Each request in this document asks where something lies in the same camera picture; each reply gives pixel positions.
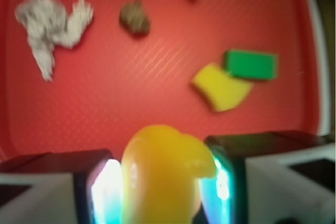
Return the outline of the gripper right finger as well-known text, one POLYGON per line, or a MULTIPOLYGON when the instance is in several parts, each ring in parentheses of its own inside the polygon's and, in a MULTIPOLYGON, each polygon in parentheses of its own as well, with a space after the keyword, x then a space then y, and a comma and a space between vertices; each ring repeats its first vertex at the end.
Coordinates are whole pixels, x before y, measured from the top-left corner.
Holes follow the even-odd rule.
POLYGON ((211 135, 208 223, 335 223, 335 143, 299 131, 211 135))

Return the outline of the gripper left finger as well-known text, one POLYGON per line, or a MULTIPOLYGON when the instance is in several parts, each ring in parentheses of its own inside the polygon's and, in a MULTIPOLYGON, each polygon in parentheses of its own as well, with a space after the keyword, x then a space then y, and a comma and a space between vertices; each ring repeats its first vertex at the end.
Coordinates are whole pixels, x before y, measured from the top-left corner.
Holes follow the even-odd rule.
POLYGON ((1 162, 1 223, 120 223, 121 165, 107 149, 1 162))

